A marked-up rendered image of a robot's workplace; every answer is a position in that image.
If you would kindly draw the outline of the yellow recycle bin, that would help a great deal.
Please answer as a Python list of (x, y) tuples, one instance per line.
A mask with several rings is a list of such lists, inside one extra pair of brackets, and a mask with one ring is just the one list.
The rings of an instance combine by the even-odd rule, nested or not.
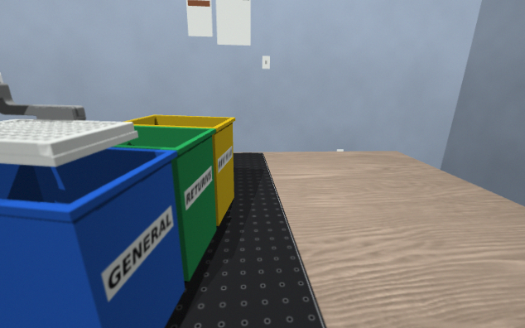
[(234, 199), (234, 121), (235, 118), (224, 117), (152, 115), (125, 122), (133, 122), (134, 126), (216, 128), (212, 143), (216, 226), (219, 226)]

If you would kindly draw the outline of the blue bin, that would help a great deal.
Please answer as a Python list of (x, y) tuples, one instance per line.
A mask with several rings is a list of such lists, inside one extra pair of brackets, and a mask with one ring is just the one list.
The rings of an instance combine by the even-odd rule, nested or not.
[(175, 157), (0, 163), (0, 328), (165, 328), (185, 290)]

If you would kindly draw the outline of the green bin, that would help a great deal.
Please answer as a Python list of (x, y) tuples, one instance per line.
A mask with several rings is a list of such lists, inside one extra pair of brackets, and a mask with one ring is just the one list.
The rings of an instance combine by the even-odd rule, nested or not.
[(184, 280), (189, 282), (217, 230), (212, 143), (216, 128), (134, 130), (137, 138), (113, 147), (177, 151), (171, 167)]

